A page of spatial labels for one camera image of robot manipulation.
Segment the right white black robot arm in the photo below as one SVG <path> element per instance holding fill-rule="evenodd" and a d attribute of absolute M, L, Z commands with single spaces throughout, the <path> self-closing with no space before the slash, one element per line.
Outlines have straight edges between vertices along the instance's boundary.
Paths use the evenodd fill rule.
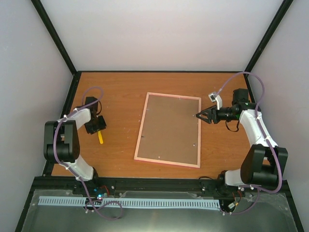
<path fill-rule="evenodd" d="M 249 100 L 249 91 L 243 88 L 234 90 L 230 107 L 223 107 L 222 99 L 216 92 L 210 93 L 209 98 L 215 105 L 197 113 L 196 117 L 208 124 L 236 121 L 245 129 L 250 144 L 241 167 L 223 171 L 219 179 L 225 185 L 239 189 L 277 193 L 282 187 L 288 152 L 271 138 L 258 104 Z"/>

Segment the yellow handled screwdriver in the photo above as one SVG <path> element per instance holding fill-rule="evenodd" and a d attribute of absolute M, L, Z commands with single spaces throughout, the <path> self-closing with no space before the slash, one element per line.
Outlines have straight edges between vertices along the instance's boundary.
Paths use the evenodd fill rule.
<path fill-rule="evenodd" d="M 104 141 L 103 141 L 103 137 L 102 137 L 102 134 L 101 134 L 101 131 L 98 131 L 98 140 L 99 140 L 99 143 L 102 145 L 104 144 Z"/>

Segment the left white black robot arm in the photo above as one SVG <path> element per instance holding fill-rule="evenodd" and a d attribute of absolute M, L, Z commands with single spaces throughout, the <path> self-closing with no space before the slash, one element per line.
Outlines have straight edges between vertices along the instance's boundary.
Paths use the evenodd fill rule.
<path fill-rule="evenodd" d="M 67 116 L 56 121 L 48 121 L 44 126 L 44 150 L 47 161 L 59 164 L 71 172 L 78 181 L 84 181 L 83 188 L 89 194 L 100 190 L 96 169 L 81 155 L 78 129 L 85 127 L 88 134 L 98 134 L 99 142 L 103 139 L 101 131 L 107 125 L 101 113 L 101 102 L 91 96 L 85 98 L 85 105 L 77 107 Z"/>

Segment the pink picture frame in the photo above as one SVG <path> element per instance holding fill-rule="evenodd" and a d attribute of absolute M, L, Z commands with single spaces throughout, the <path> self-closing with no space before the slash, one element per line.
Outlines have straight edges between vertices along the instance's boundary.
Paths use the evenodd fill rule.
<path fill-rule="evenodd" d="M 134 159 L 199 168 L 201 98 L 148 92 Z"/>

